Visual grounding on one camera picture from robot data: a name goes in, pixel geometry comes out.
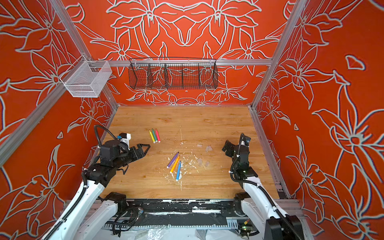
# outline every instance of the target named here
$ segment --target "red wall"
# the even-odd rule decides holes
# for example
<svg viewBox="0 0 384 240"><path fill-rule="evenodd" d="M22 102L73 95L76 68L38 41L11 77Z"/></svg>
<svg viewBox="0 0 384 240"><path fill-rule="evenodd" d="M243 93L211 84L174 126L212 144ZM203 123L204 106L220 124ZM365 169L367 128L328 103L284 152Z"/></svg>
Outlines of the red wall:
<svg viewBox="0 0 384 240"><path fill-rule="evenodd" d="M309 1L257 106L317 239L382 239L384 5Z"/></svg>
<svg viewBox="0 0 384 240"><path fill-rule="evenodd" d="M294 1L64 0L96 60L151 57L270 58ZM216 90L133 90L127 68L109 88L121 105L248 104L266 66L219 68Z"/></svg>
<svg viewBox="0 0 384 240"><path fill-rule="evenodd" d="M0 144L80 56L49 1L0 4ZM66 92L0 168L0 239L40 238L71 199L112 109Z"/></svg>

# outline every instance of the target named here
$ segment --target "black wire basket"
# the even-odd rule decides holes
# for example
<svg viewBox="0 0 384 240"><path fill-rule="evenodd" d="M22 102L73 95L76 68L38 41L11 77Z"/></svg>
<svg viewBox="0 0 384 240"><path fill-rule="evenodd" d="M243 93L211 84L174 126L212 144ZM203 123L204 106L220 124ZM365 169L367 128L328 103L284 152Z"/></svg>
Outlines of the black wire basket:
<svg viewBox="0 0 384 240"><path fill-rule="evenodd" d="M215 89L215 59L130 59L129 86L133 89Z"/></svg>

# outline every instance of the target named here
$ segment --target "marker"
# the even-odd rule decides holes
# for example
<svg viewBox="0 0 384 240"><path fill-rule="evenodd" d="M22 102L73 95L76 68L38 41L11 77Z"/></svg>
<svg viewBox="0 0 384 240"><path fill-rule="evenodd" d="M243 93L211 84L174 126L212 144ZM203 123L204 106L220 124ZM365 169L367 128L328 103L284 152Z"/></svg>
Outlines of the marker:
<svg viewBox="0 0 384 240"><path fill-rule="evenodd" d="M179 152L177 152L176 155L172 158L172 160L169 162L167 168L170 168L172 166L172 163L176 160L178 155L179 155Z"/></svg>
<svg viewBox="0 0 384 240"><path fill-rule="evenodd" d="M157 137L156 137L155 131L153 129L152 129L152 135L155 138L155 141L157 142Z"/></svg>
<svg viewBox="0 0 384 240"><path fill-rule="evenodd" d="M169 173L172 173L173 170L175 170L175 167L176 167L176 165L177 165L177 162L179 161L179 158L180 158L180 156L177 156L176 161L175 161L175 164L173 164L173 167L171 168L171 170L169 171Z"/></svg>
<svg viewBox="0 0 384 240"><path fill-rule="evenodd" d="M180 167L181 167L181 161L179 162L179 167L177 169L176 182L179 180L179 177L180 177Z"/></svg>
<svg viewBox="0 0 384 240"><path fill-rule="evenodd" d="M155 129L155 131L156 131L157 140L160 142L159 132L157 131L157 129Z"/></svg>
<svg viewBox="0 0 384 240"><path fill-rule="evenodd" d="M151 136L153 143L156 143L155 138L153 137L152 132L150 130L149 130L149 135Z"/></svg>

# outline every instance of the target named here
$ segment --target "wire basket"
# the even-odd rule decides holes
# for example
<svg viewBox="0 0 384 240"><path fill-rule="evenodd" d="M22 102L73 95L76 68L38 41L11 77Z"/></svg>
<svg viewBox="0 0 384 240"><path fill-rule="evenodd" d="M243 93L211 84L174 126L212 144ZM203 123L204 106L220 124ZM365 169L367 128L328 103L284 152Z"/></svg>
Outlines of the wire basket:
<svg viewBox="0 0 384 240"><path fill-rule="evenodd" d="M215 89L218 85L214 59L137 60L130 59L128 70L133 89Z"/></svg>
<svg viewBox="0 0 384 240"><path fill-rule="evenodd" d="M97 98L111 74L112 69L108 61L99 72L92 72L88 63L83 61L63 84L73 97Z"/></svg>

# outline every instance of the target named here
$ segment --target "wooden table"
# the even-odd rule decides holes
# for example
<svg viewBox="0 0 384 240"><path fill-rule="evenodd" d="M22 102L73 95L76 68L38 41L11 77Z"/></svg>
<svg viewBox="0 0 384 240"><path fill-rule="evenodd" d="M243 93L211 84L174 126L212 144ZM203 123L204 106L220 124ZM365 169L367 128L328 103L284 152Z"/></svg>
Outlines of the wooden table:
<svg viewBox="0 0 384 240"><path fill-rule="evenodd" d="M152 143L148 133L152 128L158 129L161 143ZM232 161L221 149L226 140L237 144L243 132L251 137L250 165L269 194L279 198L246 106L121 106L109 129L115 135L131 133L130 146L143 143L151 148L144 158L129 164L125 175L118 171L102 197L120 192L135 199L232 199L243 190L231 180L228 170ZM105 140L111 139L107 134ZM208 145L213 151L205 151ZM179 182L176 173L172 175L166 168L176 152L183 163Z"/></svg>

